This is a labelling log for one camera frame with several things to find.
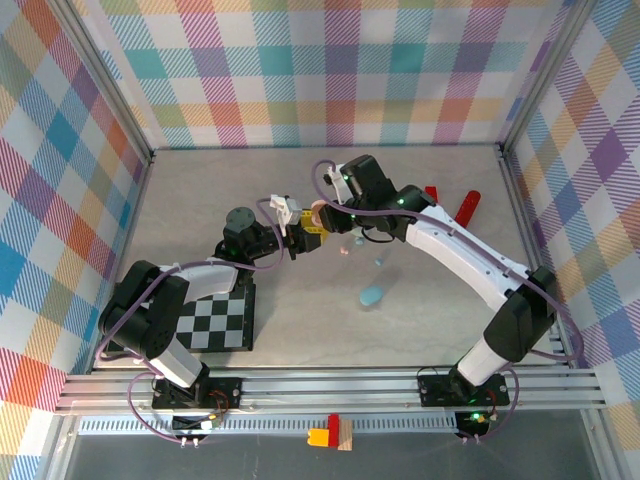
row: checkered board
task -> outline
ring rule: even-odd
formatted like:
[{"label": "checkered board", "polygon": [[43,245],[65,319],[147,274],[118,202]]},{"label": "checkered board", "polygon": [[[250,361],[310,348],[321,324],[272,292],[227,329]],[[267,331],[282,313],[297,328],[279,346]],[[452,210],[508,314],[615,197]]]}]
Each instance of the checkered board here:
[{"label": "checkered board", "polygon": [[[197,353],[253,350],[255,298],[256,286],[252,283],[244,289],[185,304],[176,338],[189,351]],[[113,342],[107,348],[107,352],[121,350]]]}]

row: red object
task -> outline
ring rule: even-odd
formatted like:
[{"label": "red object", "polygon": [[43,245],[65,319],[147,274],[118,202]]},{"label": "red object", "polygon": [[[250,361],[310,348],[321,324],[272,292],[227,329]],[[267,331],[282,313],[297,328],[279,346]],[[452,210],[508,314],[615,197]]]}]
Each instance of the red object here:
[{"label": "red object", "polygon": [[480,203],[480,197],[480,192],[471,190],[467,193],[462,205],[460,205],[460,210],[458,210],[455,220],[464,228],[467,228],[467,225],[469,225],[473,212],[476,211],[476,207],[478,206],[478,203]]},{"label": "red object", "polygon": [[433,186],[424,187],[424,191],[427,195],[431,195],[433,199],[438,203],[438,189]]},{"label": "red object", "polygon": [[329,443],[327,447],[338,448],[340,444],[340,417],[332,413],[329,415]]}]

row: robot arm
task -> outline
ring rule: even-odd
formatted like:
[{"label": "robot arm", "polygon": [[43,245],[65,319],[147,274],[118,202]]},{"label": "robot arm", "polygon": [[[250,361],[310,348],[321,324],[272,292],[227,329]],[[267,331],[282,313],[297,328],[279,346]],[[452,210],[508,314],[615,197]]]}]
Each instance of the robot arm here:
[{"label": "robot arm", "polygon": [[[522,360],[553,324],[553,309],[526,285],[532,282],[555,297],[556,279],[548,269],[541,267],[532,273],[502,256],[457,224],[418,187],[396,191],[375,158],[363,155],[335,170],[330,168],[324,180],[333,185],[341,205],[353,210],[394,211],[393,215],[360,216],[326,205],[320,218],[327,230],[342,233],[358,226],[386,232],[435,257],[495,312],[482,338],[449,374],[450,388],[460,398],[470,398],[493,374]],[[418,212],[421,219],[402,215],[403,211]]]},{"label": "robot arm", "polygon": [[[302,212],[297,203],[274,196],[282,242],[292,259],[320,247],[327,232],[311,227],[311,212]],[[256,221],[248,208],[229,212],[223,240],[206,262],[216,260],[254,265],[255,260],[279,250],[276,232]],[[138,300],[147,286],[162,272],[175,266],[156,266],[138,261],[102,312],[99,328],[106,334]],[[251,282],[253,271],[231,265],[204,264],[171,274],[154,290],[150,303],[141,305],[116,332],[113,341],[145,359],[170,382],[183,404],[198,406],[208,394],[209,369],[176,339],[175,332],[182,306],[207,295],[228,293]]]},{"label": "robot arm", "polygon": [[[527,286],[534,283],[555,297],[555,277],[549,270],[541,267],[532,273],[501,256],[458,225],[418,187],[408,185],[397,191],[375,158],[356,158],[335,171],[330,169],[324,179],[335,187],[341,205],[362,213],[348,214],[325,205],[319,212],[323,228],[318,228],[310,223],[310,212],[303,212],[297,202],[273,196],[271,206],[276,208],[284,246],[292,260],[297,254],[318,248],[328,232],[375,228],[437,258],[496,312],[482,338],[449,373],[447,388],[456,398],[468,400],[493,374],[522,360],[553,324],[553,309]],[[378,210],[387,213],[371,214]],[[421,214],[420,220],[414,213]],[[250,209],[236,208],[226,220],[223,240],[208,260],[253,265],[255,260],[278,251],[276,233],[260,225]],[[149,283],[170,268],[136,262],[103,311],[101,331],[108,332]],[[251,281],[252,274],[226,265],[179,271],[159,284],[149,307],[138,308],[113,339],[159,370],[183,404],[198,407],[212,387],[208,367],[175,338],[182,305],[242,287]]]}]

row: plaid wall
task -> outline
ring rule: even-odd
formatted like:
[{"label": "plaid wall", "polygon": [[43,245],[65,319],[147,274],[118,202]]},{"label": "plaid wall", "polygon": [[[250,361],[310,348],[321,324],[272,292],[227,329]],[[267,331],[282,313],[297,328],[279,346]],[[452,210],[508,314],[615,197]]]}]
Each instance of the plaid wall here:
[{"label": "plaid wall", "polygon": [[640,3],[600,0],[517,149],[545,261],[640,478]]},{"label": "plaid wall", "polygon": [[35,474],[142,170],[45,0],[0,0],[0,479]]},{"label": "plaid wall", "polygon": [[172,148],[493,143],[563,5],[75,3],[150,142]]},{"label": "plaid wall", "polygon": [[571,7],[575,3],[576,3],[576,0],[564,0],[562,2],[562,6],[560,7],[560,10],[556,14],[556,17],[553,20],[553,23],[551,25],[551,28],[549,28],[549,30],[547,31],[547,36],[545,37],[544,42],[542,42],[542,45],[540,46],[540,50],[538,50],[538,53],[534,61],[531,63],[531,66],[529,67],[529,71],[527,72],[524,78],[524,81],[520,86],[520,90],[518,91],[518,96],[516,97],[513,104],[511,105],[511,108],[509,109],[509,114],[507,115],[507,119],[502,125],[502,128],[500,129],[500,134],[498,135],[498,138],[495,139],[496,142],[504,142],[504,140],[507,138],[507,135],[511,130],[511,126],[513,125],[513,121],[515,120],[516,115],[520,111],[522,102],[524,101],[525,98],[527,98],[527,95],[529,95],[529,93],[531,92],[531,88],[533,87],[533,84],[535,83],[536,78],[538,77],[538,72],[542,67],[542,65],[545,64],[547,60],[547,56],[551,51],[551,46],[553,45],[553,42],[555,42],[556,39],[558,38],[558,34],[560,33],[560,30],[562,29],[562,26],[564,25],[564,22],[569,15]]}]

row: aluminum rail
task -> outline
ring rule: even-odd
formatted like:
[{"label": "aluminum rail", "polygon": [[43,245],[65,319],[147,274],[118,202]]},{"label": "aluminum rail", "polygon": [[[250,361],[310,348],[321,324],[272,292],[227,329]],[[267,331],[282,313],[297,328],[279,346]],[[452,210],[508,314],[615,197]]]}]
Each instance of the aluminum rail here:
[{"label": "aluminum rail", "polygon": [[[98,370],[71,375],[56,408],[59,415],[122,415],[129,412],[126,391],[142,370]],[[325,414],[442,412],[422,408],[416,374],[418,368],[286,368],[221,369],[213,377],[243,378],[240,412],[255,414]],[[421,375],[446,374],[448,368],[427,368]],[[595,373],[567,367],[516,368],[521,390],[519,409],[599,409],[605,407]],[[513,391],[513,380],[507,375]],[[153,391],[148,380],[136,384],[132,395],[141,412],[151,411]],[[465,411],[467,408],[445,408]],[[160,410],[157,413],[172,413]],[[189,410],[189,415],[206,414]]]}]

